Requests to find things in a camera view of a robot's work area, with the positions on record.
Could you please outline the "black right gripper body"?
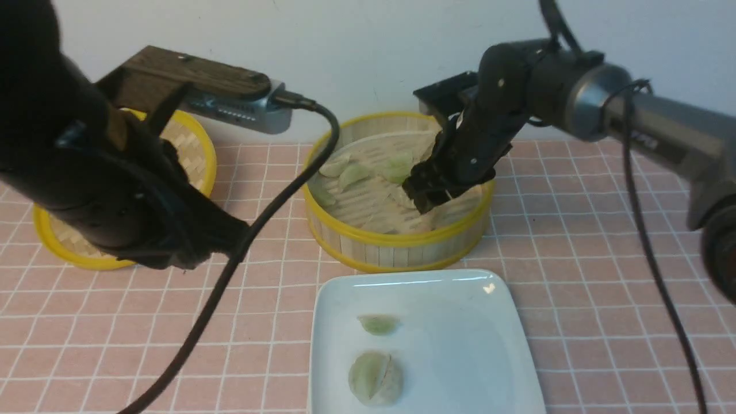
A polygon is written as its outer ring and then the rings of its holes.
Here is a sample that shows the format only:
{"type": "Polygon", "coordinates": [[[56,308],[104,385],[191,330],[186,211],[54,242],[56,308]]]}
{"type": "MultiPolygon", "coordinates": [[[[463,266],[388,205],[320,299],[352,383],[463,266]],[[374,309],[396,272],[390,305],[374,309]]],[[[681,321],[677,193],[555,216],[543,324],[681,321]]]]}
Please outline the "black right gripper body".
{"type": "Polygon", "coordinates": [[[478,86],[462,113],[442,129],[432,152],[443,184],[471,187],[491,180],[495,163],[528,118],[523,87],[478,86]]]}

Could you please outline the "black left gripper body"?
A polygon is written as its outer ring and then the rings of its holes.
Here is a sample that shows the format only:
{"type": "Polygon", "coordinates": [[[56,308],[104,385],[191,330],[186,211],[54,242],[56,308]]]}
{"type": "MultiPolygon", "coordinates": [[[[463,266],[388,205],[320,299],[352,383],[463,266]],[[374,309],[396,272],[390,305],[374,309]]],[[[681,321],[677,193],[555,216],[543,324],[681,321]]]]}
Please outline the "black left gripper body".
{"type": "Polygon", "coordinates": [[[173,144],[162,138],[163,122],[116,110],[115,255],[152,269],[191,270],[214,252],[233,257],[250,230],[195,188],[173,144]]]}

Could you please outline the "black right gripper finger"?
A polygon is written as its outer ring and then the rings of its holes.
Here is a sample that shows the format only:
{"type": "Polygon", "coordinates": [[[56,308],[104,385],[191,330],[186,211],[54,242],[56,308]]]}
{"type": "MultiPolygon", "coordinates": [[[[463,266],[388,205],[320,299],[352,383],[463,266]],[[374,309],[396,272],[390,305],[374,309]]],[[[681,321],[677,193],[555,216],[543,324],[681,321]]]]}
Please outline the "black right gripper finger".
{"type": "Polygon", "coordinates": [[[401,186],[420,214],[428,214],[461,196],[461,188],[436,160],[414,165],[401,186]]]}

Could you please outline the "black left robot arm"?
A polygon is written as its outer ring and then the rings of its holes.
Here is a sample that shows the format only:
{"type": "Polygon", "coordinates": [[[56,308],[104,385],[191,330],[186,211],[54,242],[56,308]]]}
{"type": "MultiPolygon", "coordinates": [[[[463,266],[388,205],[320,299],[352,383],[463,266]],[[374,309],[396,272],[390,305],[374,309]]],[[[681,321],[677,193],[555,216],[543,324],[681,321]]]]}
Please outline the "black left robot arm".
{"type": "Polygon", "coordinates": [[[63,55],[50,1],[2,2],[2,181],[99,251],[191,270],[250,226],[189,183],[160,134],[187,86],[139,120],[63,55]]]}

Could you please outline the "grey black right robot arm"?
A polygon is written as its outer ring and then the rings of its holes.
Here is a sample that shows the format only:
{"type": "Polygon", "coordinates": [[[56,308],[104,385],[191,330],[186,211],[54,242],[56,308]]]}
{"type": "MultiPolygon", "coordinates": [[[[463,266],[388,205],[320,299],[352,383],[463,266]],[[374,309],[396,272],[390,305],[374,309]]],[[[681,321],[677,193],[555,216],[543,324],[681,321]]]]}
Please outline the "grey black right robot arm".
{"type": "Polygon", "coordinates": [[[702,232],[713,285],[734,301],[733,116],[638,91],[601,52],[547,39],[492,45],[478,71],[414,92],[441,129],[402,188],[421,214],[491,181],[532,118],[581,141],[612,137],[689,183],[686,225],[702,232]]]}

